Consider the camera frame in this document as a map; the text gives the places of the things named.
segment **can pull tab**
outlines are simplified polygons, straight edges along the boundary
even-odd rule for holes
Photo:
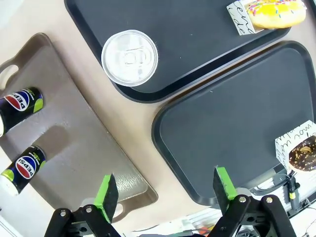
[[[135,48],[121,52],[122,66],[141,67],[148,65],[151,60],[151,53],[146,48]]]

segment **beige table surface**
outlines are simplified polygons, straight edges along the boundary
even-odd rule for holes
[[[204,209],[187,195],[151,140],[153,119],[169,99],[140,104],[122,96],[103,72],[63,0],[23,2],[10,22],[0,29],[0,64],[13,57],[38,32],[52,40],[86,100],[159,195],[155,204],[133,211],[115,227],[120,231],[145,228]],[[316,62],[316,24],[310,14],[283,40],[302,43]]]

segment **brown tray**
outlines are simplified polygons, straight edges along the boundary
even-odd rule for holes
[[[35,143],[48,162],[31,181],[54,208],[77,210],[86,198],[95,197],[105,174],[113,173],[123,212],[157,201],[154,189],[132,164],[87,104],[45,34],[34,35],[12,59],[13,74],[1,96],[35,86],[44,97],[44,108],[0,138],[11,160]]]

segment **table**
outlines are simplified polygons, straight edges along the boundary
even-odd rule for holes
[[[152,121],[167,101],[140,104],[122,96],[107,79],[66,11],[63,0],[25,0],[10,22],[0,29],[0,63],[13,57],[38,32],[47,34],[52,40],[83,96],[159,195],[156,203],[133,211],[114,224],[115,228],[120,232],[146,228],[205,209],[191,200],[152,143]],[[283,40],[303,44],[316,65],[316,24],[310,13]],[[0,160],[0,169],[10,163],[1,151]],[[32,187],[24,193],[11,199],[12,204],[4,196],[0,197],[3,209],[0,214],[24,236],[42,236],[53,209]],[[30,202],[23,205],[26,199]],[[26,230],[25,226],[34,220],[38,230]]]

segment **white paper box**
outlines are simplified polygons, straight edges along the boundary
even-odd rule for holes
[[[258,28],[252,25],[245,6],[254,2],[254,0],[240,0],[234,1],[227,6],[227,10],[236,26],[236,29],[240,36],[256,34],[262,31],[262,28]]]
[[[290,170],[289,167],[289,154],[290,152],[305,139],[316,135],[316,124],[308,120],[301,126],[289,131],[276,138],[276,158],[283,164],[286,170]]]

